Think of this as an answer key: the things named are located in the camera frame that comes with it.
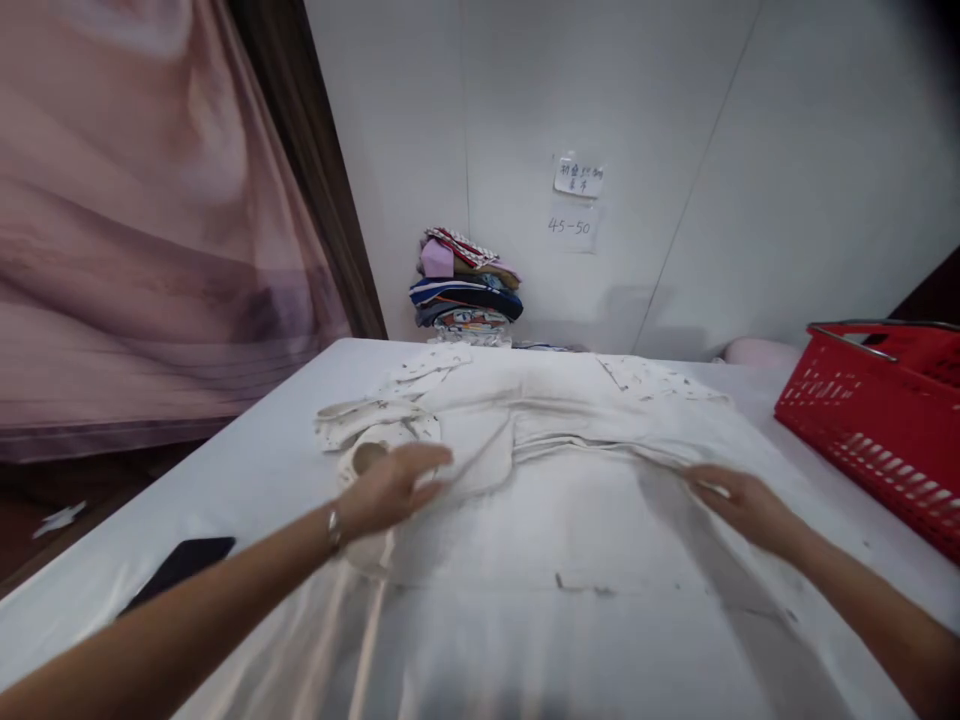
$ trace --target folded clothes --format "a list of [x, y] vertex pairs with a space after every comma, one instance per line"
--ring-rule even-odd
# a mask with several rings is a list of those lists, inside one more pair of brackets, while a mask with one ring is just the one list
[[462, 307], [464, 305], [461, 303], [443, 302], [442, 300], [419, 307], [417, 308], [417, 327], [430, 327], [440, 315]]
[[410, 300], [417, 307], [439, 300], [490, 308], [506, 315], [511, 321], [516, 320], [523, 312], [523, 303], [509, 290], [494, 290], [480, 283], [463, 280], [424, 278], [411, 286]]
[[455, 274], [481, 275], [491, 274], [500, 278], [500, 281], [511, 290], [520, 287], [523, 278], [512, 267], [502, 260], [491, 260], [481, 267], [471, 267], [454, 255], [446, 245], [432, 237], [426, 237], [420, 242], [420, 262], [417, 271], [424, 277], [449, 278]]
[[441, 300], [457, 301], [477, 308], [489, 308], [506, 315], [510, 322], [516, 321], [523, 313], [523, 303], [516, 298], [509, 298], [496, 290], [483, 288], [471, 290], [469, 288], [454, 288], [445, 290], [437, 296]]
[[474, 283], [474, 284], [479, 283], [481, 285], [486, 285], [488, 288], [492, 288], [493, 290], [499, 290], [501, 292], [510, 293], [511, 295], [514, 294], [513, 289], [507, 287], [507, 285], [503, 282], [503, 280], [501, 280], [499, 277], [497, 277], [493, 273], [480, 273], [478, 275], [455, 274], [453, 276], [453, 279], [460, 280], [461, 282], [468, 282], [468, 283]]
[[510, 320], [501, 313], [482, 308], [447, 310], [433, 321], [435, 328], [460, 333], [499, 333], [509, 324]]
[[463, 260], [454, 256], [453, 258], [453, 274], [463, 274], [463, 275], [478, 275], [480, 273], [490, 273], [496, 275], [503, 281], [503, 284], [506, 285], [511, 290], [516, 290], [520, 287], [520, 283], [523, 282], [523, 278], [520, 277], [520, 273], [514, 270], [512, 267], [507, 265], [502, 260], [494, 260], [489, 265], [484, 265], [481, 268], [472, 268], [467, 265]]
[[453, 254], [463, 260], [472, 268], [480, 268], [489, 265], [500, 256], [492, 250], [480, 247], [470, 242], [458, 232], [448, 230], [447, 228], [429, 228], [427, 237], [433, 238], [441, 245], [445, 245], [453, 251]]

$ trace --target stack of clothes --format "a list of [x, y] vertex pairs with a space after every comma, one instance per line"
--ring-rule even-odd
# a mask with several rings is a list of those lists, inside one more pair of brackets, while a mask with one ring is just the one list
[[430, 228], [417, 270], [423, 280], [410, 288], [417, 325], [436, 329], [442, 340], [510, 344], [507, 328], [523, 312], [521, 280], [499, 255], [460, 233]]

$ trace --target paper note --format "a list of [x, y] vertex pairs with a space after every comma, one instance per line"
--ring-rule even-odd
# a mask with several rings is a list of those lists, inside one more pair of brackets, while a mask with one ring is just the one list
[[603, 188], [603, 165], [580, 163], [576, 158], [561, 156], [553, 187], [570, 195], [599, 197]]
[[594, 252], [600, 213], [593, 205], [555, 200], [547, 220], [547, 235], [565, 252]]

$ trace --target floor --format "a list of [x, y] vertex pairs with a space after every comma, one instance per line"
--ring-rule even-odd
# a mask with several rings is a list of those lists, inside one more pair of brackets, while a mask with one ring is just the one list
[[[0, 466], [0, 599], [202, 444]], [[83, 501], [72, 524], [33, 537], [45, 517]]]

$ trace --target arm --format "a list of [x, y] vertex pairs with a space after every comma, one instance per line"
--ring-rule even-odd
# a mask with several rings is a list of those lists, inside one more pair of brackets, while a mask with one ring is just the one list
[[731, 527], [806, 575], [917, 715], [941, 718], [957, 709], [960, 638], [814, 532], [759, 479], [711, 465], [691, 468], [686, 479]]
[[406, 445], [339, 499], [307, 513], [104, 628], [0, 695], [0, 720], [168, 718], [276, 605], [330, 559], [329, 514], [343, 542], [385, 530], [443, 489], [414, 488], [449, 463], [437, 445]]

